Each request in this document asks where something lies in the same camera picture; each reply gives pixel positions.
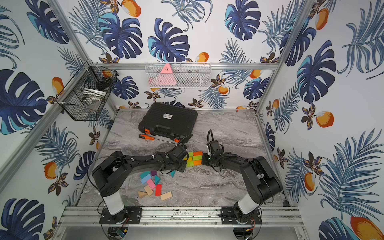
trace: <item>blue block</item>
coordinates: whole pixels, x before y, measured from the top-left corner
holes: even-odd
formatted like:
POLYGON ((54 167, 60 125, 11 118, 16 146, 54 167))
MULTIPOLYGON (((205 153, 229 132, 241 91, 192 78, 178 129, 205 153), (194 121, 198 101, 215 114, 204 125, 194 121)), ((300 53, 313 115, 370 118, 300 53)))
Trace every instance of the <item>blue block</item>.
POLYGON ((143 177, 143 179, 141 179, 141 183, 145 184, 149 179, 151 179, 151 175, 150 174, 148 174, 145 177, 143 177))
POLYGON ((148 174, 151 174, 151 172, 147 171, 147 172, 140 174, 140 178, 143 179, 143 177, 146 177, 148 174))
POLYGON ((160 178, 158 176, 155 176, 155 185, 159 184, 160 178))

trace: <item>red block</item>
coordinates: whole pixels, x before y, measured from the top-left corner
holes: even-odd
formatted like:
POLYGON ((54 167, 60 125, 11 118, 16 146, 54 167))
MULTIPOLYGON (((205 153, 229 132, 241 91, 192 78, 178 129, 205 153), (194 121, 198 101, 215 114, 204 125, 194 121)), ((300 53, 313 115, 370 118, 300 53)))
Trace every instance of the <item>red block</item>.
POLYGON ((156 192, 155 196, 160 196, 161 195, 161 184, 156 185, 156 192))

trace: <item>pink block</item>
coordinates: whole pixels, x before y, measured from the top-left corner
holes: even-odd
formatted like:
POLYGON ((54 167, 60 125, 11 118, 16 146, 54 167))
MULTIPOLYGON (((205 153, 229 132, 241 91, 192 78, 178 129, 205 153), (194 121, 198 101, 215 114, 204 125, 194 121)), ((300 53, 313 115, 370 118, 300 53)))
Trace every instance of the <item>pink block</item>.
POLYGON ((156 187, 156 185, 154 184, 154 182, 152 181, 152 179, 149 179, 149 180, 147 181, 147 183, 148 183, 148 186, 149 186, 151 189, 154 189, 154 188, 156 187))

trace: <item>marble surface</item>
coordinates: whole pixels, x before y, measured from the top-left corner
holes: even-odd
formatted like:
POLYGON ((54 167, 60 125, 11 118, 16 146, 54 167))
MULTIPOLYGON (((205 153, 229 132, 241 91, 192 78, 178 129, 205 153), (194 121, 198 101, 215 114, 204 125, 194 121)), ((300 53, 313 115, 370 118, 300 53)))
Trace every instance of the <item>marble surface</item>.
MULTIPOLYGON (((114 151, 139 156, 154 153, 156 149, 168 151, 172 144, 162 141, 148 141, 138 136, 138 124, 146 111, 119 111, 111 131, 103 145, 101 156, 108 156, 114 151)), ((253 111, 198 111, 193 129, 194 136, 186 144, 190 152, 207 152, 207 133, 212 129, 215 140, 224 145, 224 150, 242 157, 266 156, 261 138, 256 128, 253 111)), ((173 197, 161 201, 160 197, 146 196, 140 199, 137 191, 144 192, 140 182, 140 174, 128 176, 120 188, 125 205, 134 206, 233 206, 245 194, 245 184, 241 174, 223 169, 215 172, 208 166, 186 168, 184 173, 176 172, 174 178, 170 174, 157 172, 162 184, 162 193, 172 192, 173 197)), ((97 206, 102 198, 89 183, 84 188, 78 206, 97 206)), ((266 206, 283 206, 281 197, 277 195, 271 204, 266 206)))

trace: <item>black bracket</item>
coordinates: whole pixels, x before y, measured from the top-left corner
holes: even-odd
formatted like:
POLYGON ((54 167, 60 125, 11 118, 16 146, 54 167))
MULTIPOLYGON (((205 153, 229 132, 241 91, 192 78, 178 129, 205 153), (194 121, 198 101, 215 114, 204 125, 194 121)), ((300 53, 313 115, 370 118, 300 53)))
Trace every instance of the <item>black bracket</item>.
MULTIPOLYGON (((221 217, 221 223, 223 225, 228 225, 228 224, 239 224, 236 220, 236 215, 234 211, 234 207, 222 207, 220 210, 220 217, 221 217)), ((253 225, 251 222, 251 219, 253 218, 255 220, 255 225, 261 224, 262 219, 260 216, 260 211, 258 209, 255 209, 252 211, 250 215, 247 215, 248 217, 242 222, 244 225, 253 225)))
POLYGON ((129 217, 126 224, 140 224, 142 208, 141 207, 125 207, 123 210, 115 215, 111 215, 107 208, 104 208, 101 217, 100 224, 123 224, 129 217))

